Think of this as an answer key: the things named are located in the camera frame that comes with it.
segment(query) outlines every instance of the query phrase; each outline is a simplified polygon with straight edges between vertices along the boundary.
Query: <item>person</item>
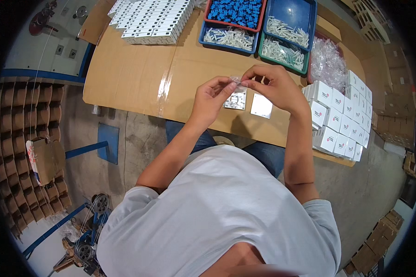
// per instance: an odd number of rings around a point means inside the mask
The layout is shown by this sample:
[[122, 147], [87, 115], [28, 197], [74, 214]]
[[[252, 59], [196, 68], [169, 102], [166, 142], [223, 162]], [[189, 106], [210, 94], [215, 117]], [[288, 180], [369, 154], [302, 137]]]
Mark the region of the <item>person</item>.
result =
[[315, 188], [308, 102], [282, 66], [254, 65], [241, 84], [291, 114], [286, 148], [216, 145], [206, 130], [237, 85], [215, 77], [199, 86], [186, 124], [166, 122], [168, 145], [101, 231], [108, 277], [337, 273], [340, 238]]

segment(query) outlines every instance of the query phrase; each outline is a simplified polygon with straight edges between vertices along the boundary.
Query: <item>red plastic tray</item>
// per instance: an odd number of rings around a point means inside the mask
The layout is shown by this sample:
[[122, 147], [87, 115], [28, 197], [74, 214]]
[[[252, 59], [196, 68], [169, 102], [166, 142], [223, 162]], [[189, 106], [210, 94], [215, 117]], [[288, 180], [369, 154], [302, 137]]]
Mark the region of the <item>red plastic tray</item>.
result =
[[257, 22], [257, 28], [256, 29], [251, 29], [251, 28], [241, 26], [241, 25], [237, 25], [237, 24], [231, 24], [229, 22], [208, 19], [208, 14], [211, 11], [211, 3], [212, 3], [212, 0], [208, 0], [207, 7], [205, 9], [205, 21], [206, 22], [213, 22], [213, 23], [218, 23], [218, 24], [223, 24], [223, 25], [234, 26], [234, 27], [238, 27], [238, 28], [241, 28], [241, 29], [250, 30], [252, 32], [259, 32], [260, 29], [262, 28], [263, 14], [265, 13], [266, 0], [262, 0], [262, 6], [260, 7], [259, 21]]
[[[329, 37], [319, 33], [318, 31], [315, 32], [315, 36], [318, 39], [329, 39]], [[336, 44], [334, 41], [331, 41], [331, 42], [333, 42], [338, 47], [339, 56], [343, 58], [344, 57], [344, 51], [342, 50], [342, 48], [339, 47], [339, 45]], [[311, 55], [312, 54], [310, 53], [310, 60], [308, 61], [309, 62], [309, 64], [308, 64], [308, 75], [307, 75], [307, 79], [306, 79], [309, 84], [313, 83], [312, 80], [311, 80], [311, 73], [310, 73], [310, 71], [311, 71]]]

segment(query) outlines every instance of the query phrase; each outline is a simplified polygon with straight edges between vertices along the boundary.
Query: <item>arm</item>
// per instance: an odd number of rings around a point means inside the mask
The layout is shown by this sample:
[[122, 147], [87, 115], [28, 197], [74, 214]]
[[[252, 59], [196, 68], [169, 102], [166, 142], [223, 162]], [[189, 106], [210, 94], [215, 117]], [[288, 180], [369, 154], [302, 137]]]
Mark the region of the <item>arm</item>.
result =
[[264, 65], [247, 70], [242, 85], [261, 93], [276, 107], [291, 114], [283, 170], [285, 185], [301, 204], [318, 199], [314, 185], [311, 109], [299, 87], [282, 66]]
[[236, 83], [228, 77], [215, 77], [199, 86], [188, 122], [137, 179], [136, 186], [165, 190], [179, 173], [200, 135], [216, 120], [222, 104]]

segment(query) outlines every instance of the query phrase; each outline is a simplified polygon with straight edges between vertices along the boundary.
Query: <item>blue plastic tray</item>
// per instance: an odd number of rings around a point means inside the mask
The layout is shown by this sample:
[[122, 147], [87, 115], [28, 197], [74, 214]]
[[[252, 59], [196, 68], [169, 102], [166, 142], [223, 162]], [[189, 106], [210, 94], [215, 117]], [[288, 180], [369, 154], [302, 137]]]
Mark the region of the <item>blue plastic tray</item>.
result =
[[232, 52], [232, 53], [236, 53], [236, 54], [240, 54], [240, 55], [245, 55], [245, 56], [250, 56], [251, 54], [254, 54], [256, 52], [256, 48], [257, 48], [257, 41], [259, 38], [259, 32], [254, 33], [254, 32], [250, 32], [248, 31], [250, 34], [254, 34], [254, 41], [253, 41], [253, 47], [251, 49], [251, 51], [247, 51], [245, 49], [242, 48], [237, 48], [237, 47], [232, 47], [232, 46], [227, 46], [227, 45], [222, 45], [222, 44], [217, 44], [217, 43], [211, 43], [211, 42], [205, 42], [204, 41], [204, 36], [205, 36], [205, 32], [206, 29], [209, 28], [228, 28], [228, 25], [224, 25], [224, 24], [218, 24], [218, 23], [211, 23], [211, 22], [206, 22], [204, 21], [202, 23], [202, 28], [200, 29], [200, 35], [199, 35], [199, 42], [200, 44], [202, 44], [204, 47], [207, 48], [212, 48], [212, 49], [217, 49], [217, 50], [225, 50], [228, 52]]
[[[263, 20], [263, 31], [268, 35], [288, 41], [291, 44], [310, 52], [313, 47], [313, 40], [315, 36], [317, 13], [318, 5], [316, 0], [268, 0], [266, 4], [265, 18]], [[302, 47], [297, 43], [289, 41], [288, 39], [284, 39], [280, 36], [267, 32], [266, 24], [269, 16], [274, 16], [276, 19], [288, 24], [290, 27], [296, 29], [298, 27], [302, 28], [302, 30], [308, 33], [309, 36], [308, 47]]]

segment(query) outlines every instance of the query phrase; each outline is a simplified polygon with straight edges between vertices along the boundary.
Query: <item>jeans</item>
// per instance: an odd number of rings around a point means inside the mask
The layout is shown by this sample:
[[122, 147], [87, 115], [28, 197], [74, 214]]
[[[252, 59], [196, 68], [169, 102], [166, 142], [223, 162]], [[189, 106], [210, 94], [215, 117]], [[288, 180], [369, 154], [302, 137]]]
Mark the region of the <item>jeans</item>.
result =
[[[167, 120], [165, 123], [166, 141], [170, 143], [183, 126], [183, 123]], [[197, 140], [191, 154], [216, 145], [208, 130], [205, 130]], [[242, 150], [259, 160], [275, 178], [282, 172], [285, 148], [256, 141]]]

